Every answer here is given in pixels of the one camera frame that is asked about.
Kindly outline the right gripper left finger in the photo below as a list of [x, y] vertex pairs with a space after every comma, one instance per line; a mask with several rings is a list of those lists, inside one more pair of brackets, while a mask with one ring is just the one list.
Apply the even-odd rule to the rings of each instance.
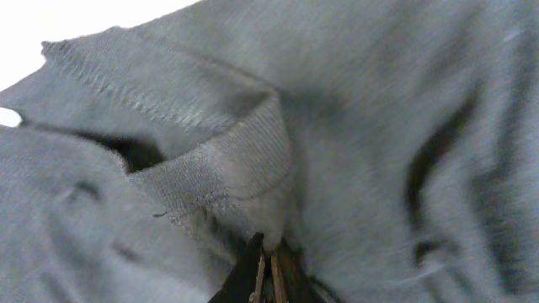
[[264, 234], [257, 232], [246, 251], [208, 303], [260, 303], [263, 301], [265, 257]]

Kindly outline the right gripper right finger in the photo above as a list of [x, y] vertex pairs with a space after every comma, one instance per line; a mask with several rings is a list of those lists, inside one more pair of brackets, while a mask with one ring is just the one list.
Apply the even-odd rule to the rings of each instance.
[[284, 240], [270, 254], [270, 265], [275, 303], [324, 303]]

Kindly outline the black t-shirt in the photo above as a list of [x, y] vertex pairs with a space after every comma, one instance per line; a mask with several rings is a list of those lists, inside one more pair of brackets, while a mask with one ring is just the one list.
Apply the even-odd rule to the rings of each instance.
[[345, 302], [538, 299], [535, 1], [201, 1], [1, 94], [4, 302], [205, 302], [256, 232]]

